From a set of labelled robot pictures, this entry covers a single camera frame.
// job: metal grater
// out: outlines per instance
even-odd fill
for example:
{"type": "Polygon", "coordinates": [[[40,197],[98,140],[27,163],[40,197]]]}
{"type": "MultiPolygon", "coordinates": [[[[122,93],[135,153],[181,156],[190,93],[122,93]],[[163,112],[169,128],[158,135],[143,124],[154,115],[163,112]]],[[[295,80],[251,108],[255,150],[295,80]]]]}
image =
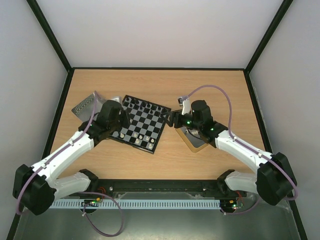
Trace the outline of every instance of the metal grater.
{"type": "MultiPolygon", "coordinates": [[[[95,96],[92,93],[90,96],[86,97],[79,104],[77,104],[74,108],[72,108],[71,112],[82,122],[88,121],[94,109],[94,99],[95,96]]],[[[117,101],[121,103],[121,97],[115,96],[111,100],[117,101]]],[[[99,113],[102,105],[107,101],[101,94],[97,95],[97,102],[95,106],[95,113],[99,113]]]]}

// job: wooden tabletop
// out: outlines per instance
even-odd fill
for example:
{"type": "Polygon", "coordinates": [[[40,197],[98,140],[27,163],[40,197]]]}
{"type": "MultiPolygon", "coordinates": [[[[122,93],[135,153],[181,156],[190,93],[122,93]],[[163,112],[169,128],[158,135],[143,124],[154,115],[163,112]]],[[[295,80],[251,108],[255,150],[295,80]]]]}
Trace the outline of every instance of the wooden tabletop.
{"type": "MultiPolygon", "coordinates": [[[[71,109],[95,90],[105,98],[131,95],[177,110],[177,97],[205,84],[217,85],[229,95],[233,109],[232,131],[257,148],[264,149],[242,71],[77,69],[52,151],[77,131],[81,121],[71,109]]],[[[213,118],[228,125],[228,102],[221,92],[204,88],[190,98],[191,102],[195,100],[205,100],[213,118]]],[[[141,180],[206,180],[216,179],[228,169],[251,171],[230,154],[211,146],[192,153],[176,130],[167,125],[154,154],[109,139],[82,155],[61,177],[73,175],[80,169],[88,169],[101,179],[141,180]]]]}

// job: gray metal surface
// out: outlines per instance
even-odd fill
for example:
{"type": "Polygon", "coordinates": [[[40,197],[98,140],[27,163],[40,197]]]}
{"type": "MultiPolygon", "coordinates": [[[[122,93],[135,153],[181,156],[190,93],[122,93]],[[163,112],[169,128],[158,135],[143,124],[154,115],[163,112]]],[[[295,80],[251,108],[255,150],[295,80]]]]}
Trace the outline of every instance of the gray metal surface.
{"type": "Polygon", "coordinates": [[[199,148],[202,145],[205,145],[206,143],[204,141],[202,141],[201,139],[197,139],[200,138],[200,135],[198,133],[195,133],[194,135],[191,135],[187,128],[185,126],[180,128],[181,131],[184,133],[184,135],[188,138],[188,140],[190,141],[190,143],[195,147],[195,148],[199,148]]]}
{"type": "MultiPolygon", "coordinates": [[[[292,213],[259,204],[243,215],[224,216],[219,210],[124,210],[125,229],[116,240],[298,240],[292,213]]],[[[115,233],[120,214],[98,209],[90,218],[103,232],[115,233]]],[[[102,240],[78,209],[49,209],[21,217],[15,240],[102,240]]]]}

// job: white robotic arm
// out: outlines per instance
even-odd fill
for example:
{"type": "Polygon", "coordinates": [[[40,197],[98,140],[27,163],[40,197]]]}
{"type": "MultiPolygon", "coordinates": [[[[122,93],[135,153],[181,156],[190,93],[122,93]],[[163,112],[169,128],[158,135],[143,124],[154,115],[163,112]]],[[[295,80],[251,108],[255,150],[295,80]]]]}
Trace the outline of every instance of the white robotic arm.
{"type": "Polygon", "coordinates": [[[40,167],[43,168],[38,175],[45,178],[46,182],[51,188],[56,189],[54,192],[54,200],[58,200],[77,192],[83,192],[90,184],[89,177],[82,172],[77,172],[73,176],[68,176],[57,180],[57,177],[70,164],[72,164],[81,155],[94,148],[94,140],[91,139],[86,133],[76,143],[73,143],[73,141],[81,134],[82,131],[75,132],[75,134],[56,151],[31,166],[33,169],[38,169],[40,167]],[[62,151],[57,157],[55,157],[50,164],[45,165],[45,163],[52,158],[53,155],[60,152],[68,145],[70,146],[62,151]]]}
{"type": "Polygon", "coordinates": [[[73,176],[57,178],[77,158],[93,149],[109,134],[129,125],[129,115],[121,103],[107,100],[96,120],[83,122],[79,131],[55,152],[31,167],[23,164],[16,170],[13,196],[20,199],[35,215],[39,215],[46,211],[54,200],[88,188],[94,189],[98,178],[86,169],[73,176]]]}
{"type": "Polygon", "coordinates": [[[297,182],[285,155],[263,151],[235,136],[226,126],[214,121],[204,100],[194,101],[191,106],[187,97],[179,97],[178,102],[182,110],[166,114],[166,123],[170,127],[197,130],[205,143],[233,155],[253,171],[240,173],[229,170],[222,174],[229,190],[258,193],[271,205],[276,205],[291,193],[297,182]]]}

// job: chess square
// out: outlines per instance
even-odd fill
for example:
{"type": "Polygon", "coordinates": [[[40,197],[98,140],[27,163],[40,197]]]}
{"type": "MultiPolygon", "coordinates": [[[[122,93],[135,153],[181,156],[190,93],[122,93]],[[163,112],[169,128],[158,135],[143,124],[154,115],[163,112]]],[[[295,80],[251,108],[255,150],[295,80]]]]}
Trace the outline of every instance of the chess square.
{"type": "Polygon", "coordinates": [[[140,146],[146,148],[147,147],[148,142],[146,141],[141,141],[140,146]]]}
{"type": "Polygon", "coordinates": [[[128,135],[128,136],[130,136],[131,137],[131,135],[134,133],[134,131],[133,130],[128,130],[127,132],[126,132],[126,134],[128,135]]]}
{"type": "Polygon", "coordinates": [[[142,143],[142,140],[141,140],[141,139],[139,139],[139,138],[136,138],[136,139],[135,139],[135,142],[134,142],[134,144],[135,144],[135,145],[140,146],[140,145],[141,145],[141,143],[142,143]]]}
{"type": "Polygon", "coordinates": [[[155,127],[155,128],[153,129],[153,131],[154,131],[156,134],[158,134],[158,133],[160,132],[160,128],[155,127]]]}
{"type": "Polygon", "coordinates": [[[141,130],[141,128],[138,127],[138,126],[136,126],[135,129],[134,129],[134,131],[137,132],[137,133],[140,133],[140,130],[141,130]]]}
{"type": "Polygon", "coordinates": [[[152,132],[154,129],[155,129],[154,126],[149,125],[147,130],[152,132]]]}
{"type": "Polygon", "coordinates": [[[162,124],[161,124],[160,122],[157,122],[157,123],[155,124],[155,127],[160,129],[160,128],[162,127],[162,124]]]}
{"type": "Polygon", "coordinates": [[[120,133],[123,133],[123,134],[127,134],[127,132],[128,132],[128,129],[124,127],[120,131],[120,133]]]}
{"type": "Polygon", "coordinates": [[[123,140],[126,141],[126,142],[129,142],[130,141],[130,138],[131,136],[130,135],[125,135],[123,140]]]}
{"type": "Polygon", "coordinates": [[[145,135],[144,138],[143,138],[143,141],[149,142],[150,139],[151,139],[150,136],[145,135]]]}
{"type": "Polygon", "coordinates": [[[136,126],[139,127],[139,128],[142,128],[143,125],[144,124],[142,122],[140,122],[140,121],[136,124],[136,126]]]}
{"type": "Polygon", "coordinates": [[[139,121],[139,119],[140,119],[140,116],[138,116],[138,115],[135,115],[135,116],[133,117],[133,120],[139,121]]]}
{"type": "Polygon", "coordinates": [[[136,126],[134,126],[134,125],[130,125],[130,126],[129,126],[129,130],[134,131],[134,130],[135,130],[135,128],[136,128],[136,126]]]}
{"type": "Polygon", "coordinates": [[[158,137],[158,133],[153,132],[153,133],[151,134],[151,138],[157,139],[157,137],[158,137]]]}
{"type": "Polygon", "coordinates": [[[112,133],[112,137],[117,138],[118,136],[119,136],[119,133],[118,133],[117,131],[114,131],[114,132],[112,133]]]}
{"type": "Polygon", "coordinates": [[[151,134],[152,134],[152,132],[151,131],[146,131],[146,133],[145,133],[145,135],[147,135],[147,136],[149,136],[149,137],[151,137],[151,134]]]}
{"type": "Polygon", "coordinates": [[[144,123],[145,121],[146,121],[146,118],[145,118],[145,117],[140,117],[139,122],[144,123]]]}
{"type": "Polygon", "coordinates": [[[150,126],[153,126],[153,127],[154,127],[156,124],[157,124],[156,121],[153,121],[153,120],[152,120],[152,121],[150,122],[150,126]]]}
{"type": "Polygon", "coordinates": [[[136,141],[136,137],[133,137],[133,136],[130,137],[130,140],[129,140],[130,143],[134,144],[135,141],[136,141]]]}
{"type": "Polygon", "coordinates": [[[146,132],[147,132],[147,129],[141,129],[141,130],[140,130],[140,133],[143,134],[143,135],[145,135],[146,132]]]}

